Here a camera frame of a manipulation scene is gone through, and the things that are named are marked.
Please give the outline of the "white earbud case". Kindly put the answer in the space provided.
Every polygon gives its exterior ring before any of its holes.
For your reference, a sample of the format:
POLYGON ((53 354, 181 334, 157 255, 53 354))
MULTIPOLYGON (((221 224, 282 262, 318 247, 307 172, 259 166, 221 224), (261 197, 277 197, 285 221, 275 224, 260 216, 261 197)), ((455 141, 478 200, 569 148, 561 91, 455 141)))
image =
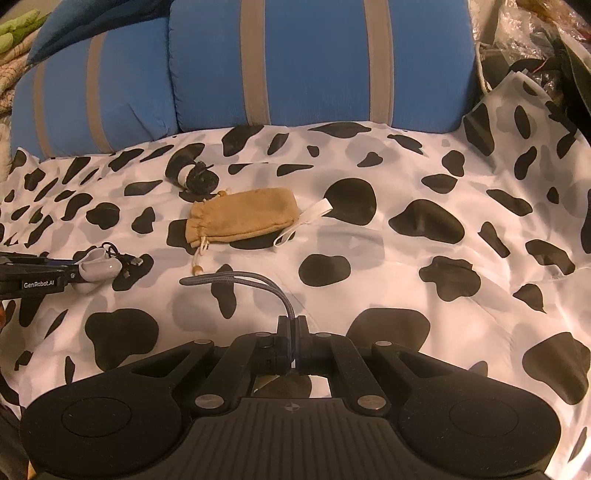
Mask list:
POLYGON ((122 264, 104 248, 96 248, 80 259, 76 266, 79 276, 88 283, 114 279, 121 271, 122 264))

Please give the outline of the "tan drawstring pouch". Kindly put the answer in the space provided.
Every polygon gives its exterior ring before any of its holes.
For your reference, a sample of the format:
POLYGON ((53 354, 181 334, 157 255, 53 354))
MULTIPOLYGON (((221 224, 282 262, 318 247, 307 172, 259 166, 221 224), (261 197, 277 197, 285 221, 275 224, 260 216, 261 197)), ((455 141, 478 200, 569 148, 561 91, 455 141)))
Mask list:
POLYGON ((229 244, 293 226, 300 217, 294 193, 287 188, 263 188, 235 194, 218 193, 194 202, 185 226, 185 240, 195 249, 191 273, 200 275, 200 257, 211 244, 229 244))

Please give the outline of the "black and white bundle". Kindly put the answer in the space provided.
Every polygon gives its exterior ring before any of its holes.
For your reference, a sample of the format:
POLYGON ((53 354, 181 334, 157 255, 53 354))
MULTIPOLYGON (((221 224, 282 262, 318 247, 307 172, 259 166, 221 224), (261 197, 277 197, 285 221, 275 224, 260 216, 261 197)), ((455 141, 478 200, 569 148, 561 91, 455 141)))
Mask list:
POLYGON ((174 153, 165 169, 165 177, 174 185, 195 195, 209 195, 219 184, 211 165, 198 160, 191 150, 174 153))

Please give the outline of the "cow print blanket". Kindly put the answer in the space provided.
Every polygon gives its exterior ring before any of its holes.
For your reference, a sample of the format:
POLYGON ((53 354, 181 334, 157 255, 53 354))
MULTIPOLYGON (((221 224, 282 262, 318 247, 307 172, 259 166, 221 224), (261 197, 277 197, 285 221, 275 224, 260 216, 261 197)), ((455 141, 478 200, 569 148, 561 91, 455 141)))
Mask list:
POLYGON ((311 330, 389 340, 529 390, 556 411, 555 479, 590 475, 590 147, 542 91, 506 77, 451 134, 370 123, 176 134, 106 155, 18 151, 1 186, 1 246, 76 260, 103 244, 136 258, 89 293, 6 303, 1 404, 205 338, 271 331, 273 294, 185 287, 207 273, 280 285, 311 330), (194 197, 165 175, 197 160, 228 194, 286 188, 328 215, 273 235, 185 239, 194 197))

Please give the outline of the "blue striped cushion left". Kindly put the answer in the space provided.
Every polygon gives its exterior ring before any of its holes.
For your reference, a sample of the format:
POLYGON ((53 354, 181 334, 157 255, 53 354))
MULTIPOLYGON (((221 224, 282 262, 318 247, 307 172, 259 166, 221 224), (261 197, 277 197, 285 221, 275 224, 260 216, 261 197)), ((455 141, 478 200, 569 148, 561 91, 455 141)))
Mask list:
POLYGON ((33 42, 11 149, 106 154, 177 132, 167 1, 62 1, 33 42))

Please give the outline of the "blue striped cushion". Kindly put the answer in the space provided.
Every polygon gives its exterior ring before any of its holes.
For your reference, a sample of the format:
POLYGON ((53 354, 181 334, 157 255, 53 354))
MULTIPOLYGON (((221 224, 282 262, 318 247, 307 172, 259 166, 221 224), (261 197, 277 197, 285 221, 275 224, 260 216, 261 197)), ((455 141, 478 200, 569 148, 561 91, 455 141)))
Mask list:
POLYGON ((167 1, 62 1, 33 42, 11 149, 106 154, 177 132, 167 1))
POLYGON ((371 121, 456 129, 476 97, 464 1, 175 1, 184 131, 371 121))

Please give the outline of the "knitted beige blanket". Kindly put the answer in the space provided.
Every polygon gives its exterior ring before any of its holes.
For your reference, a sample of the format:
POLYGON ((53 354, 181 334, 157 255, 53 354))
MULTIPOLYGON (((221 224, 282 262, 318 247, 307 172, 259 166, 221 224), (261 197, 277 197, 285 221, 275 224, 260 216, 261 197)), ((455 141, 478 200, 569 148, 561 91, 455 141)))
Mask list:
POLYGON ((12 156, 10 153, 11 114, 15 96, 15 87, 27 71, 25 53, 1 66, 1 180, 4 181, 10 170, 12 156))

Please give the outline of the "green plush toy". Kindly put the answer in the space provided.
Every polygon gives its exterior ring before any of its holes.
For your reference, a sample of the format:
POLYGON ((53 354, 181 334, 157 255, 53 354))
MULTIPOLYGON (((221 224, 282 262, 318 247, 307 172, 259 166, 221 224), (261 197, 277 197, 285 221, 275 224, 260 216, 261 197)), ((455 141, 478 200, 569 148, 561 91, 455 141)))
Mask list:
POLYGON ((30 10, 0 26, 0 53, 6 53, 20 44, 28 35, 42 27, 48 15, 37 9, 30 10))

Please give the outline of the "blue striped cushion right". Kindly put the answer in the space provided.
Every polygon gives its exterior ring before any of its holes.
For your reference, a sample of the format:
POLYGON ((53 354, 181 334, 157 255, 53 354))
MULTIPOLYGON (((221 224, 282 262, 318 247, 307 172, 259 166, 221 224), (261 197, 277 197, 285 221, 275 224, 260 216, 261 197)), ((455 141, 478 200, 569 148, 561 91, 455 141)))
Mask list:
POLYGON ((476 97, 464 1, 175 1, 184 131, 371 121, 456 129, 476 97))

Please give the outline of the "clutter pile plastic bags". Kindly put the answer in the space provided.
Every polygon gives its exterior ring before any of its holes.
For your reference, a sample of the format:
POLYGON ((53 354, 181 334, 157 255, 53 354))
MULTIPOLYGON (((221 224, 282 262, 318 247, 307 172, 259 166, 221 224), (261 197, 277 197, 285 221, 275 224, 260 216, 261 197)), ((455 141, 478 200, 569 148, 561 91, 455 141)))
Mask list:
POLYGON ((588 1, 470 1, 483 92, 510 72, 537 81, 559 106, 590 108, 588 1))

